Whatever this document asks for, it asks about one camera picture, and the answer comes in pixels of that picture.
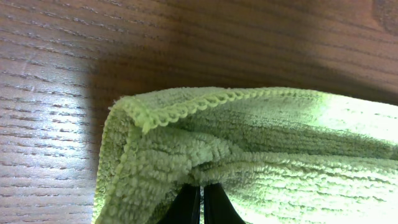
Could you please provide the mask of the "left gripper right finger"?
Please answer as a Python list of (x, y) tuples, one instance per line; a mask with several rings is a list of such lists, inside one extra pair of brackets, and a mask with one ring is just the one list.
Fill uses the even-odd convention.
[(204, 218), (205, 224), (245, 224), (221, 184), (204, 188)]

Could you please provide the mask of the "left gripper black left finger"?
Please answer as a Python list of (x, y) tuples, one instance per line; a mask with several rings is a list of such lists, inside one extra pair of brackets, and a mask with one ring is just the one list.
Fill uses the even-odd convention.
[(185, 184), (157, 224), (199, 224), (200, 188)]

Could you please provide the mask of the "light green microfiber cloth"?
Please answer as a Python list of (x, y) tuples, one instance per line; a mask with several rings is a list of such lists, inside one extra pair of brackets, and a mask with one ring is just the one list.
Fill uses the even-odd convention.
[(246, 223), (396, 223), (397, 107), (296, 88), (172, 88), (111, 107), (93, 223), (155, 223), (220, 183)]

